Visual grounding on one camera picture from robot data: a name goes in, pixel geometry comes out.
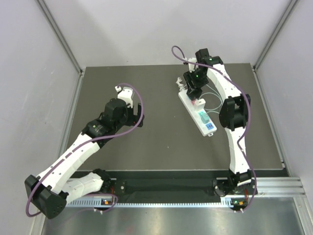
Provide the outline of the black cube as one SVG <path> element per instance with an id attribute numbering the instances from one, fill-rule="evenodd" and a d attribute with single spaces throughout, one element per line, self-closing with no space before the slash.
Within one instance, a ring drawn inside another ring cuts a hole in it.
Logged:
<path id="1" fill-rule="evenodd" d="M 202 89 L 201 88 L 191 88 L 189 87 L 186 92 L 187 96 L 189 97 L 190 100 L 195 100 L 199 99 L 199 97 L 202 94 Z"/>

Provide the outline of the teal charger plug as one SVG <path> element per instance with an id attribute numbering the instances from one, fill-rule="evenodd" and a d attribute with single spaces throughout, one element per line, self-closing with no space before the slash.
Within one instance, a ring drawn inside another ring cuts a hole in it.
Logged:
<path id="1" fill-rule="evenodd" d="M 203 124 L 207 124 L 210 121 L 210 117 L 208 116 L 207 113 L 200 114 L 200 118 Z"/>

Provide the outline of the white charger adapter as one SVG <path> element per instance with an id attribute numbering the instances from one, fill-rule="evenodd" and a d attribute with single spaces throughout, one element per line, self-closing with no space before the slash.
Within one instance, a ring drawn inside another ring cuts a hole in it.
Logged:
<path id="1" fill-rule="evenodd" d="M 199 112 L 200 110 L 204 109 L 205 107 L 205 100 L 202 98 L 202 99 L 196 99 L 194 101 L 194 109 L 196 112 Z"/>

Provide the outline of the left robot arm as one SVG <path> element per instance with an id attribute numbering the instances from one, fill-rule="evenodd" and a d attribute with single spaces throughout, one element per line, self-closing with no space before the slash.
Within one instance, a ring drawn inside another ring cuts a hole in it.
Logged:
<path id="1" fill-rule="evenodd" d="M 138 103 L 135 113 L 131 98 L 111 99 L 98 118 L 86 124 L 73 144 L 51 166 L 25 179 L 26 216 L 35 217 L 42 213 L 46 218 L 53 219 L 72 201 L 93 193 L 105 194 L 117 202 L 106 171 L 95 169 L 74 180 L 71 176 L 108 141 L 142 127 L 143 120 L 142 103 Z"/>

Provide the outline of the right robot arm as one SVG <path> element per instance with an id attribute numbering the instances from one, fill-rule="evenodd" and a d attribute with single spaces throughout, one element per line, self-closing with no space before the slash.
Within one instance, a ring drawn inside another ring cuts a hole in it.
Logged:
<path id="1" fill-rule="evenodd" d="M 248 127 L 250 96 L 244 94 L 230 79 L 219 56 L 211 56 L 208 49 L 200 49 L 189 59 L 189 70 L 184 73 L 187 88 L 179 97 L 203 136 L 211 136 L 216 125 L 204 109 L 202 88 L 212 82 L 223 102 L 219 121 L 225 129 L 230 149 L 228 182 L 215 185 L 216 191 L 241 193 L 251 183 L 251 171 L 245 159 L 244 133 Z"/>

